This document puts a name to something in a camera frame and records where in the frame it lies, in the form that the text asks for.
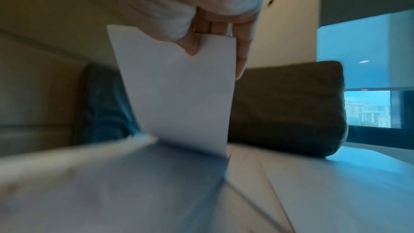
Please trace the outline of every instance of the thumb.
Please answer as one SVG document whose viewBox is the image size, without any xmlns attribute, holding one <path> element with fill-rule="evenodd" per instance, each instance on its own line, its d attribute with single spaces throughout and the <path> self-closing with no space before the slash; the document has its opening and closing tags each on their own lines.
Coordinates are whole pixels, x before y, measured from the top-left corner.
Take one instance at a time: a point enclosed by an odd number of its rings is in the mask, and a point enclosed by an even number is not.
<svg viewBox="0 0 414 233">
<path fill-rule="evenodd" d="M 198 39 L 192 27 L 188 29 L 187 34 L 183 38 L 172 42 L 184 48 L 185 52 L 190 56 L 194 56 L 198 51 Z"/>
</svg>

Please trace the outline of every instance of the hand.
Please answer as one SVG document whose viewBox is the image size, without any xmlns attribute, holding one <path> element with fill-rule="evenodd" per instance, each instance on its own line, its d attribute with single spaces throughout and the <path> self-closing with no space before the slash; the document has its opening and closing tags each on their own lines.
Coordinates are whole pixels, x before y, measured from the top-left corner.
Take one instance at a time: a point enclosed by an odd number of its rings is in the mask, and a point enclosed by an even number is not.
<svg viewBox="0 0 414 233">
<path fill-rule="evenodd" d="M 241 78 L 263 0 L 115 0 L 121 13 L 147 35 L 178 44 L 190 55 L 196 33 L 232 35 L 237 43 L 236 79 Z"/>
</svg>

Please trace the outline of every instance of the finger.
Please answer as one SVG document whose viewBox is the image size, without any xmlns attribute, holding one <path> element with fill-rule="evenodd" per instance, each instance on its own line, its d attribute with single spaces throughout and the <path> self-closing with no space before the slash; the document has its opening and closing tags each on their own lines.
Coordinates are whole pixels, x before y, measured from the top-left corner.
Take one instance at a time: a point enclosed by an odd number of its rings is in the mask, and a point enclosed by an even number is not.
<svg viewBox="0 0 414 233">
<path fill-rule="evenodd" d="M 248 22 L 233 24 L 233 37 L 236 38 L 237 46 L 236 80 L 240 79 L 245 71 L 247 61 L 249 59 L 251 44 L 256 32 L 258 18 L 259 15 Z"/>
<path fill-rule="evenodd" d="M 198 51 L 198 39 L 193 28 L 189 28 L 187 34 L 182 39 L 173 41 L 173 43 L 184 48 L 185 52 L 190 56 L 194 56 Z"/>
<path fill-rule="evenodd" d="M 226 22 L 212 22 L 210 33 L 215 35 L 228 35 L 229 24 Z"/>
<path fill-rule="evenodd" d="M 207 34 L 211 31 L 211 22 L 200 16 L 195 16 L 193 26 L 196 33 Z"/>
</svg>

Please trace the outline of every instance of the cityscape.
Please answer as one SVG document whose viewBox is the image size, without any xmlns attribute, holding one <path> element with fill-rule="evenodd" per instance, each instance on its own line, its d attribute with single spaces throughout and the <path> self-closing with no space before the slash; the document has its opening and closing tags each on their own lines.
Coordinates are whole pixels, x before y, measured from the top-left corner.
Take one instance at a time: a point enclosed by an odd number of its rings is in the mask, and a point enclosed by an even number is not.
<svg viewBox="0 0 414 233">
<path fill-rule="evenodd" d="M 349 125 L 392 127 L 389 91 L 345 92 L 345 111 Z"/>
</svg>

